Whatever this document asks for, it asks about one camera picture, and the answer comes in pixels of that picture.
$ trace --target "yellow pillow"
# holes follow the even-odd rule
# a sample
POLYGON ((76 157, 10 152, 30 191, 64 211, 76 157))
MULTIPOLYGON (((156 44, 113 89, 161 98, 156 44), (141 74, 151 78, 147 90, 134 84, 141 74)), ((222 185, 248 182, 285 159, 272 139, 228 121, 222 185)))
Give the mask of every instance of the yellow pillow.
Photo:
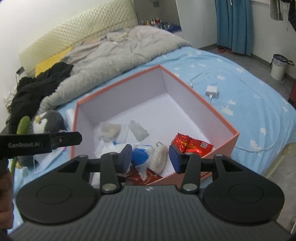
POLYGON ((47 60, 44 60, 43 62, 39 63, 36 65, 35 67, 35 78, 41 74, 42 72, 47 71, 48 69, 50 69, 51 67, 54 66, 54 64, 56 64, 57 62, 60 62, 61 59, 67 54, 69 53, 71 50, 73 49, 73 46, 67 48, 66 50, 48 58, 47 60))

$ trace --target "red foil package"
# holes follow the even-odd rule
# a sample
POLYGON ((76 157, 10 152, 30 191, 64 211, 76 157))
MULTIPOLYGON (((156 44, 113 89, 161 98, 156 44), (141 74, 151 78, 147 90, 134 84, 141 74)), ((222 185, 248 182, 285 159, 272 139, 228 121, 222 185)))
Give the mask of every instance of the red foil package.
POLYGON ((174 144, 180 150, 180 152, 185 153, 190 139, 191 137, 178 133, 172 141, 172 144, 174 144))
POLYGON ((188 143, 188 147, 184 153, 192 152, 203 157, 206 154, 210 153, 212 148, 213 148, 213 145, 209 143, 191 138, 191 140, 188 143))
POLYGON ((175 136, 172 144, 175 145, 182 153, 192 152, 200 155, 201 157, 210 153, 213 148, 213 145, 207 142, 196 140, 190 136, 182 135, 180 133, 175 136))
POLYGON ((162 177, 160 175, 157 175, 154 171, 147 168, 147 179, 143 181, 137 171, 137 169, 133 168, 131 170, 131 174, 129 175, 128 179, 133 182, 133 185, 147 185, 149 183, 155 182, 162 177))

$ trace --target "blue bed sheet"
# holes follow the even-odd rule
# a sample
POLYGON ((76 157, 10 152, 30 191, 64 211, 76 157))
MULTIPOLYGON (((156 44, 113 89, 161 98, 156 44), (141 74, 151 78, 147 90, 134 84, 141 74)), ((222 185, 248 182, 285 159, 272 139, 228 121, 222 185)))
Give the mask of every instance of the blue bed sheet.
MULTIPOLYGON (((88 94, 157 64, 187 84, 192 80, 194 90, 205 99, 208 99, 205 96, 206 87, 217 86, 218 98, 212 99, 211 104, 240 132, 231 157, 242 165, 263 174, 286 144, 296 142, 296 111, 279 93, 236 63, 192 47, 182 47, 157 57, 88 94)), ((60 107, 59 112, 65 117, 65 111, 75 108, 76 102, 77 99, 60 107)), ((14 194, 69 158, 70 149, 66 148, 46 171, 34 174, 27 168, 16 170, 14 194)), ((17 208, 14 215, 14 227, 9 230, 10 233, 22 224, 17 208)))

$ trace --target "tufted cream headboard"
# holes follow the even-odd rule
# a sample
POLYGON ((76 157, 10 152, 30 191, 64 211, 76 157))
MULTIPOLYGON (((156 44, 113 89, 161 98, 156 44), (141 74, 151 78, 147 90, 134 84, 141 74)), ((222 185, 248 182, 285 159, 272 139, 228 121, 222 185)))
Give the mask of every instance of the tufted cream headboard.
POLYGON ((132 0, 112 0, 85 11, 55 27, 32 43, 19 55, 28 76, 33 77, 35 66, 70 46, 96 35, 105 35, 138 24, 132 0))

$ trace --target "gray blanket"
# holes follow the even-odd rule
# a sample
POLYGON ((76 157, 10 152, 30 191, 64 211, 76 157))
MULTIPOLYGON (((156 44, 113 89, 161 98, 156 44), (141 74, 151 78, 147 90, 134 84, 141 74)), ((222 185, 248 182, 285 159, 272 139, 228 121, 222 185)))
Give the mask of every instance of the gray blanket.
POLYGON ((42 100, 38 113, 76 99, 157 56, 190 46, 184 39, 150 26, 136 26, 126 34, 118 33, 116 37, 111 33, 97 43, 76 47, 65 56, 63 61, 74 65, 71 76, 42 100))

